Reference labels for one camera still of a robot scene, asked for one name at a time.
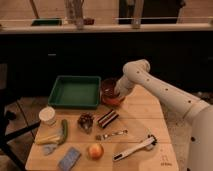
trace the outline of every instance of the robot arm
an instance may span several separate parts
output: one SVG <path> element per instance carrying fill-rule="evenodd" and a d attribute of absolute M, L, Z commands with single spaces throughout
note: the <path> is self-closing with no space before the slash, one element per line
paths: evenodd
<path fill-rule="evenodd" d="M 187 171 L 213 170 L 213 105 L 151 76 L 149 70 L 146 60 L 125 64 L 124 75 L 117 81 L 114 93 L 122 98 L 139 84 L 181 114 L 192 126 Z"/>
<path fill-rule="evenodd" d="M 146 60 L 129 62 L 124 65 L 124 75 L 118 80 L 115 93 L 120 97 L 131 93 L 135 84 L 142 85 L 171 110 L 181 114 L 192 124 L 195 116 L 209 104 L 200 98 L 180 90 L 151 76 L 150 65 Z"/>

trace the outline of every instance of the white cup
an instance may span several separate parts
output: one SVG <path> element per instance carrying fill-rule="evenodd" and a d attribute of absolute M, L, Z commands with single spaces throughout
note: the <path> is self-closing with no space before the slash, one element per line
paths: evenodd
<path fill-rule="evenodd" d="M 53 125 L 56 122 L 55 109 L 50 106 L 43 108 L 39 112 L 39 119 L 47 125 Z"/>

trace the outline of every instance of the black chair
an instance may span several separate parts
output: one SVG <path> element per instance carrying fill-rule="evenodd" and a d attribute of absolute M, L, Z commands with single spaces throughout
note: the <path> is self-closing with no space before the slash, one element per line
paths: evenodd
<path fill-rule="evenodd" d="M 18 102 L 18 100 L 21 98 L 20 94 L 17 91 L 8 88 L 6 86 L 6 82 L 7 64 L 0 64 L 0 149 L 20 168 L 20 170 L 25 171 L 24 163 L 22 163 L 16 154 L 13 153 L 7 142 L 29 131 L 31 131 L 32 137 L 34 138 L 32 129 L 37 128 L 40 122 L 33 125 L 28 124 L 25 113 Z M 27 126 L 20 130 L 6 134 L 6 129 L 10 120 L 15 119 L 16 116 L 10 111 L 5 112 L 5 107 L 11 103 L 16 103 Z"/>

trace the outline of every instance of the red apple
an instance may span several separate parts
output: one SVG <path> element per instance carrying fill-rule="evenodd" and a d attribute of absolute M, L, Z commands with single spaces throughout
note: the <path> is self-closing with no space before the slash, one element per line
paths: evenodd
<path fill-rule="evenodd" d="M 91 144 L 88 147 L 87 151 L 88 151 L 89 157 L 94 160 L 100 159 L 102 155 L 104 154 L 104 148 L 99 143 Z"/>

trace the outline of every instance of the plastic tray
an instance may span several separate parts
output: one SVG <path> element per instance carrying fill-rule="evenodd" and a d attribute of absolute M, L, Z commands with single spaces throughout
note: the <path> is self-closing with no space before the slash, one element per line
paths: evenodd
<path fill-rule="evenodd" d="M 99 76 L 58 76 L 48 105 L 60 108 L 97 108 L 100 82 Z"/>

